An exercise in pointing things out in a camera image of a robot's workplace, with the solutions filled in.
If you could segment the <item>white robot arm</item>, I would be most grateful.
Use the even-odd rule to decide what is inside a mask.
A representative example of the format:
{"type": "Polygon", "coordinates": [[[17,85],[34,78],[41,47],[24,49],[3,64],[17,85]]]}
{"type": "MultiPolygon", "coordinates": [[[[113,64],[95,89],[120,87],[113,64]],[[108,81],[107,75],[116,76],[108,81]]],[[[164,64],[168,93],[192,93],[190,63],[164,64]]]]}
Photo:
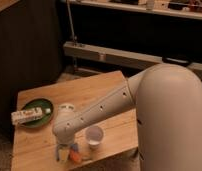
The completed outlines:
{"type": "Polygon", "coordinates": [[[78,112],[60,110],[56,142],[68,146],[78,131],[131,109],[141,171],[202,171],[202,81],[174,64],[154,65],[78,112]]]}

